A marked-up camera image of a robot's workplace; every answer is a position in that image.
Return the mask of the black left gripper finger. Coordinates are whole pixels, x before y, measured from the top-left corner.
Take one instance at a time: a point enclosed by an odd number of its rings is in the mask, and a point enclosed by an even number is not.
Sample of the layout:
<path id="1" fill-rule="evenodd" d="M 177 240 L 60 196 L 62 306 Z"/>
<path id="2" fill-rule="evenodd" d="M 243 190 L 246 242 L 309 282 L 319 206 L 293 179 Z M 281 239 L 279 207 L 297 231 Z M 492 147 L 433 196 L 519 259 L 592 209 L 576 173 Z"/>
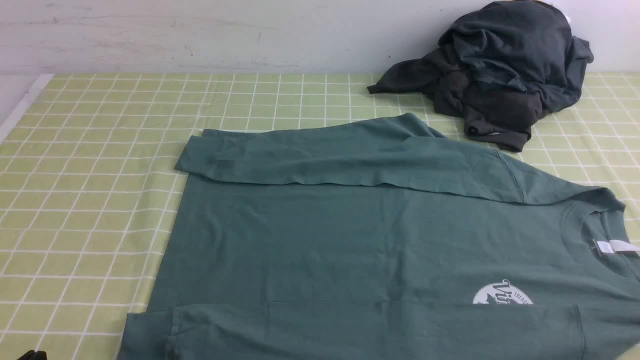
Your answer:
<path id="1" fill-rule="evenodd" d="M 48 355 L 43 350 L 28 350 L 18 360 L 48 360 Z"/>

